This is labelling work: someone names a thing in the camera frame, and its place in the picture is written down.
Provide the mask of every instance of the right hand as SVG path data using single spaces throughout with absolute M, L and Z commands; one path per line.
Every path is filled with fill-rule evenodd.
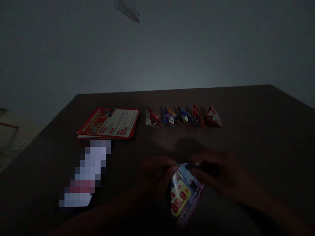
M 238 203 L 259 208 L 260 203 L 268 198 L 251 175 L 231 155 L 214 149 L 190 157 L 190 162 L 209 162 L 223 167 L 217 178 L 202 170 L 193 168 L 191 174 L 200 182 L 214 188 L 217 192 L 230 197 Z

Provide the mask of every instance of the floor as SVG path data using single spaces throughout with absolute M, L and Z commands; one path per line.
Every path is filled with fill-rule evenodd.
M 0 125 L 0 173 L 41 132 L 42 128 L 11 112 L 1 114 L 0 122 L 15 125 L 19 129 Z

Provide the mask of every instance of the gray wall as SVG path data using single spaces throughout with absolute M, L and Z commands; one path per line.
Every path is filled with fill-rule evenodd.
M 246 2 L 137 1 L 135 24 L 112 0 L 5 0 L 0 107 L 46 125 L 78 93 L 254 84 L 315 107 L 313 1 Z

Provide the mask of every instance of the folded wrapper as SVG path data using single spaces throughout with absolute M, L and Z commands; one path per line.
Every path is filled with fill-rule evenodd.
M 219 115 L 216 113 L 216 111 L 214 110 L 213 106 L 210 106 L 209 110 L 207 111 L 206 121 L 208 125 L 211 127 L 222 128 L 221 119 Z
M 178 116 L 168 106 L 165 106 L 163 123 L 173 128 L 179 126 Z
M 161 117 L 154 111 L 146 108 L 145 124 L 153 128 L 161 128 Z
M 197 128 L 197 125 L 196 123 L 194 122 L 192 116 L 186 112 L 183 108 L 181 108 L 180 106 L 178 106 L 178 111 L 180 113 L 180 118 L 181 118 L 181 121 L 189 126 L 189 127 L 193 127 L 193 128 Z
M 196 123 L 203 129 L 206 128 L 206 125 L 204 123 L 203 115 L 197 108 L 195 104 L 193 104 L 193 118 L 195 119 Z
M 178 164 L 178 171 L 171 180 L 171 215 L 180 228 L 185 228 L 204 190 L 201 184 L 191 173 L 196 167 L 191 163 Z

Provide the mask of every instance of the red packaging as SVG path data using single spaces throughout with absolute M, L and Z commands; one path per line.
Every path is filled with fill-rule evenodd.
M 161 117 L 154 111 L 146 108 L 145 124 L 153 128 L 161 128 Z
M 219 115 L 216 113 L 216 111 L 214 110 L 213 106 L 210 106 L 209 110 L 207 111 L 206 121 L 208 125 L 210 125 L 211 127 L 222 128 L 221 119 Z
M 203 115 L 202 113 L 198 110 L 197 106 L 193 104 L 193 118 L 196 120 L 197 124 L 205 129 L 206 125 L 204 123 Z
M 77 132 L 76 139 L 130 139 L 134 135 L 139 114 L 138 109 L 98 107 Z

